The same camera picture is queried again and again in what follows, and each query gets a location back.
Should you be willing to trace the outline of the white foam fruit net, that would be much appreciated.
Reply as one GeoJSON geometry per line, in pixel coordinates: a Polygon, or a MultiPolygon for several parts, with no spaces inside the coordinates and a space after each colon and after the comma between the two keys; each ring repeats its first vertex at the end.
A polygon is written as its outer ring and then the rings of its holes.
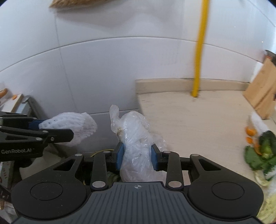
{"type": "Polygon", "coordinates": [[[38,125],[40,129],[71,129],[73,139],[66,146],[72,147],[80,144],[84,139],[97,131],[97,123],[88,113],[61,113],[51,119],[44,120],[38,125]]]}

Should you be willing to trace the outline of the clear plastic bag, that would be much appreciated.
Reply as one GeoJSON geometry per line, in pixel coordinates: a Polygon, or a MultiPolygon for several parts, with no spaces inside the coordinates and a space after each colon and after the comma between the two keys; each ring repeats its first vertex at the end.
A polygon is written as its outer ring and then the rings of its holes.
{"type": "Polygon", "coordinates": [[[151,132],[145,116],[137,111],[130,111],[119,116],[117,105],[111,105],[111,130],[124,145],[124,156],[120,168],[123,182],[165,182],[166,173],[155,171],[151,161],[151,146],[160,151],[167,150],[166,141],[151,132]]]}

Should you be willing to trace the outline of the pale cabbage strips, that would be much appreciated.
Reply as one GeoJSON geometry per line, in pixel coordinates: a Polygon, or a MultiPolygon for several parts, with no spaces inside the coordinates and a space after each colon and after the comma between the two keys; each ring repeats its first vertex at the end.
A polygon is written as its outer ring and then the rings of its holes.
{"type": "Polygon", "coordinates": [[[257,218],[263,223],[275,223],[275,212],[275,194],[271,194],[265,199],[257,218]]]}

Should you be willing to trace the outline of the orange peel piece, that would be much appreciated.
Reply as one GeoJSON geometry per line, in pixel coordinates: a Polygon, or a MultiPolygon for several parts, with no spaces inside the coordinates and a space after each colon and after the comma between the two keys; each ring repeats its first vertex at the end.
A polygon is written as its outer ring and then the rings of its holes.
{"type": "Polygon", "coordinates": [[[253,144],[253,143],[254,143],[254,140],[253,140],[253,138],[251,138],[251,137],[246,137],[246,141],[247,141],[247,143],[249,143],[249,144],[253,144]]]}
{"type": "Polygon", "coordinates": [[[245,131],[248,136],[254,136],[257,133],[257,131],[254,128],[250,128],[248,126],[245,128],[245,131]]]}

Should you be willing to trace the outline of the black trash bin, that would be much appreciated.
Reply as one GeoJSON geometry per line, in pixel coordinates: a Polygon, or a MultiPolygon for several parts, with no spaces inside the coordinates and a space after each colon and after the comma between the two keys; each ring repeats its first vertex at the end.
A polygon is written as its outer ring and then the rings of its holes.
{"type": "Polygon", "coordinates": [[[103,183],[103,187],[110,188],[113,183],[119,182],[120,169],[124,154],[115,150],[101,150],[84,156],[84,183],[95,188],[95,182],[103,183]]]}

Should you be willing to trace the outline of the small green leaf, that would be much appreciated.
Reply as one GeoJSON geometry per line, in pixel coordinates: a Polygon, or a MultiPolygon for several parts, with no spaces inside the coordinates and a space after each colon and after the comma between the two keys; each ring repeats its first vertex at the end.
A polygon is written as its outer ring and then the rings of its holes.
{"type": "Polygon", "coordinates": [[[264,162],[251,146],[244,148],[244,160],[252,170],[262,170],[264,162]]]}

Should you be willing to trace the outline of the dark bok choy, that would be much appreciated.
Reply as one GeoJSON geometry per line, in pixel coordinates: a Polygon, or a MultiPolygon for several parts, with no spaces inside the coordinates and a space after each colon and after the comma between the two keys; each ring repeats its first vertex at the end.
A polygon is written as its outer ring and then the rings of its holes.
{"type": "Polygon", "coordinates": [[[270,159],[275,156],[275,135],[271,131],[264,132],[259,137],[262,158],[270,159]]]}

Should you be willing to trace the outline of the wooden knife block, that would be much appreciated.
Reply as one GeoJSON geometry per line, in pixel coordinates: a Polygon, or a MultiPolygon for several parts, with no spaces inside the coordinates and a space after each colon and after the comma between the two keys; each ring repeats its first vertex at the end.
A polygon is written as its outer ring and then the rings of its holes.
{"type": "Polygon", "coordinates": [[[261,119],[270,118],[275,109],[275,64],[272,59],[265,59],[243,96],[261,119]]]}

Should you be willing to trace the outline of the yellow vertical pipe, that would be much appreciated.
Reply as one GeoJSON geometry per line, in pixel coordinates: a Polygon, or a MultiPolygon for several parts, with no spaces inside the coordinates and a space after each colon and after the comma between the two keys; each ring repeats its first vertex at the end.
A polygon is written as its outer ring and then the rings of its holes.
{"type": "Polygon", "coordinates": [[[191,91],[191,96],[194,98],[198,96],[199,87],[200,87],[201,61],[202,61],[202,52],[203,52],[205,34],[206,34],[207,24],[208,24],[209,5],[210,5],[209,0],[202,1],[201,18],[200,18],[198,37],[196,41],[195,58],[194,58],[193,88],[191,91]]]}

